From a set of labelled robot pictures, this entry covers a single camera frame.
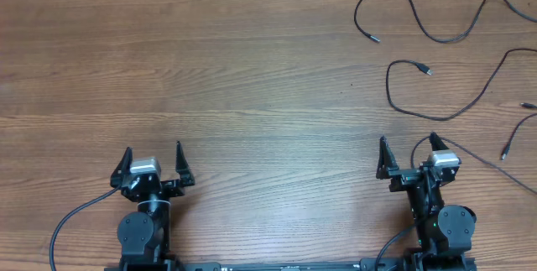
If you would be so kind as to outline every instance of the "wire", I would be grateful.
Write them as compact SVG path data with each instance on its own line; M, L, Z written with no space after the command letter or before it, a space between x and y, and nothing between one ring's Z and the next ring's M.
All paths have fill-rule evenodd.
M522 123L524 123L526 120L530 119L531 117L535 117L535 116L537 116L537 113L530 114L524 119L520 120L519 124L517 124L517 126L514 128L513 132L511 133L511 137L509 138L509 141L503 148L502 157L500 158L501 160L505 160L505 158L507 158L507 154L509 153L509 150L511 149L511 143L513 142L514 135L517 133Z
M425 115L425 114L421 114L421 113L417 113L417 112L411 112L411 111L407 111L407 110L404 110L402 108L399 108L397 107L394 102L392 102L392 97L389 93L389 83L388 83L388 79L389 79L389 70L390 68L392 67L392 65L396 65L396 64L399 64L399 63L408 63L408 64L411 64L411 65L415 65L416 67L418 67L418 69L420 69L421 71L423 71L424 73L426 74L429 74L429 75L432 75L432 71L428 70L428 71L425 71L427 69L429 69L429 67L427 67L426 65L420 63L420 62L416 62L416 61L412 61L412 60L396 60L394 62L392 62L391 64L388 65L388 69L386 70L386 95L388 97L388 103L391 107L393 107L396 111L398 112L402 112L402 113L405 113L407 115L412 115L412 116L416 116L416 117L422 117L422 118L425 118L425 119L429 119L429 120L434 120L434 121L448 121L448 120L451 120L453 119L454 117L457 117L459 115L461 115L462 113L464 113L465 111L469 110L470 108L472 108L478 101L479 99L481 99L481 97L485 94L485 91L487 90L488 88L488 85L490 84L490 82L493 80L494 76L498 73L498 71L500 70L500 67L502 67L503 65L503 62L505 61L505 59L507 58L507 56L509 55L509 53L511 52L515 52L515 51L528 51L528 52L535 52L537 53L537 50L535 49L528 49L528 48L517 48L517 49L511 49L511 50L508 50L507 52L505 52L505 55L503 55L503 58L502 60L500 61L500 63L498 64L498 66L496 67L496 70L493 72L493 74L490 76L490 78L488 78L488 81L487 83L485 84L485 86L483 87L482 91L479 93L479 95L477 95L477 97L470 103L468 103L468 105L466 105L465 107L463 107L460 111L458 112L455 112L454 114L450 115L450 116L447 116L447 117L434 117L434 116L428 116L428 115Z
M418 148L418 146L420 146L420 144L422 144L427 138L429 138L429 137L422 138L420 141L418 141L418 143L412 149L412 153L410 154L410 167L415 168L415 166L414 166L414 153L415 153L416 149ZM465 153L471 155L474 159L477 159L477 160L481 161L482 163L497 169L499 172L501 172L502 174L504 174L508 178L510 178L512 181L514 181L516 184L524 187L526 190L528 190L529 192L533 193L534 195L537 195L536 190L534 190L531 187L527 186L526 184L522 183L517 178L513 177L512 175L510 175L507 171L503 170L502 168L500 168L496 164L486 161L485 159L483 159L483 158L479 157L478 155L474 154L473 152L471 152L469 149L464 148L462 145L457 144L457 143L455 143L454 141L451 141L448 138L440 137L440 139L455 145L456 147L458 147L459 149L461 149Z
M421 221L417 221L416 223L412 224L411 226L407 227L406 229L404 229L403 231L397 233L394 237L392 237L392 239L390 239L388 242L386 242L386 244L384 245L384 247L380 250L380 252L378 253L377 255L377 259L375 260L375 271L378 271L378 264L380 263L380 259L382 258L382 256L384 255L384 253L386 252L386 250L388 250L388 248L394 243L394 242L397 242L401 237L409 234L409 232L412 231L412 229L414 229L416 226L418 226L421 222Z
M52 271L56 271L56 264L54 262L54 244L56 242L56 238L58 237L58 233L60 233L60 229L64 226L65 222L69 220L70 217L74 216L78 211L81 211L82 209L91 206L98 201L104 200L108 198L108 196L113 195L116 191L118 191L121 188L119 185L118 187L114 188L113 190L108 191L106 194L99 196L95 200L91 200L87 202L86 204L80 205L77 208L75 208L73 211L69 212L64 218L60 221L56 229L54 230L54 233L52 234L52 238L50 239L50 245L49 245L49 263L50 263L50 269Z
M412 0L408 0L409 3L410 3L410 7L412 8L412 12L414 13L414 17L416 18L416 22L418 23L418 25L420 26L420 29L421 31L423 31L423 33L429 37L430 39L438 42L438 43L441 43L441 44L447 44L447 43L450 43L450 42L455 42L455 41L458 41L458 40L461 40L461 39L464 39L466 38L470 32L472 31L474 25L476 24L477 22L477 19L479 18L479 14L481 13L482 9L483 9L483 6L485 5L485 3L487 2L487 0L483 0L481 5L479 6L479 8L477 9L477 12L476 12L476 15L474 16L473 20L472 20L472 23L470 24L470 27L464 31L462 34L454 37L454 38L451 38L451 39L438 39L432 35L430 35L427 30L425 30L423 24L421 23L420 21L420 18L418 17L418 13L416 11L416 8L414 7L414 2L412 2ZM521 13L517 8L515 8L513 6L513 4L511 4L508 0L503 0L508 6L509 8L515 12L516 14L518 14L519 16L521 16L522 18L525 18L525 19L528 19L529 21L531 22L534 22L534 23L537 23L537 19L535 18L532 18L524 13ZM362 34L364 34L367 38L371 39L372 41L376 42L376 43L380 43L380 39L375 37L375 36L372 36L370 33L364 31L360 25L358 24L358 21L357 21L357 13L358 13L358 8L360 7L360 4L363 2L363 0L359 0L358 1L358 4L356 5L356 8L354 9L354 24L356 24L356 27L358 28L358 30L360 32L362 32Z

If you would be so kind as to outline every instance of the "wood grain surface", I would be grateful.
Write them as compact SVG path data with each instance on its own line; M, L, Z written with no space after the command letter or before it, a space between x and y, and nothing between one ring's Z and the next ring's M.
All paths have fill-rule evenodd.
M452 36L482 0L414 0L426 28ZM537 16L537 0L511 0ZM384 90L392 69L401 107L448 115L482 89L506 50L537 48L537 24L489 0L470 37L437 44L405 0L0 0L0 269L47 270L50 235L76 206L109 190L132 146L175 177L175 140L197 185L173 200L172 248L185 262L269 263L376 256L411 222L404 193L375 180L385 134L406 167L430 131L493 162L537 103L537 54L512 54L482 100L449 122L397 113ZM537 188L537 123L500 163ZM430 148L423 146L418 160ZM461 153L449 204L471 207L470 256L480 270L537 268L534 195ZM120 258L119 221L136 206L113 195L67 222L59 270L102 270ZM388 251L416 245L415 235Z

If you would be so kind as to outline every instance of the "wooden table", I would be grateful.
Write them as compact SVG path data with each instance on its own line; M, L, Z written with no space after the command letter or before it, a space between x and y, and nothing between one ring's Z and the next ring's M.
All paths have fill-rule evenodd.
M467 28L482 0L414 0L426 28ZM376 180L378 139L399 164L430 131L493 162L537 103L537 54L512 54L482 100L449 122L394 111L384 75L397 65L402 107L448 115L482 89L506 50L537 48L537 24L489 0L470 37L437 44L405 0L0 0L0 265L47 270L50 235L74 207L109 190L132 146L174 178L175 140L197 185L173 200L172 248L185 262L355 260L376 256L411 223L404 193ZM537 0L512 0L537 16ZM537 187L536 121L500 163ZM423 146L417 159L426 158ZM449 204L478 216L470 257L480 270L537 268L536 199L461 153ZM67 222L60 270L102 270L120 258L121 197ZM415 235L390 248L400 255Z

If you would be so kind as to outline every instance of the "wooden tabletop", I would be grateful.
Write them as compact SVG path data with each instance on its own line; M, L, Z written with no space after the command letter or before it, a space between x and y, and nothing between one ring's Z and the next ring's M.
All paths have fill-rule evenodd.
M482 0L414 0L439 37L465 30ZM511 0L537 16L537 0ZM471 35L437 44L406 0L0 0L0 265L47 270L50 236L76 206L110 189L127 146L156 156L174 178L175 141L196 177L173 199L172 248L184 262L269 263L374 257L411 223L405 193L376 180L378 139L399 165L431 131L467 146L537 188L537 54L511 54L481 101L448 122L389 107L448 115L483 88L506 50L537 49L537 24L488 0ZM417 160L430 151L422 146ZM537 268L537 199L456 150L447 204L471 207L469 257L480 270ZM117 264L119 221L136 205L113 195L69 220L58 270ZM414 234L390 248L399 256Z

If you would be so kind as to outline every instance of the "metal connector tip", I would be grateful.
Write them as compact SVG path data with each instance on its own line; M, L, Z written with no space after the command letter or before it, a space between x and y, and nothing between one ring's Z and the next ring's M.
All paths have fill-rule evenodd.
M369 35L369 38L370 38L372 41L376 42L377 44L380 44L380 39L376 38L375 36L373 36L373 35Z

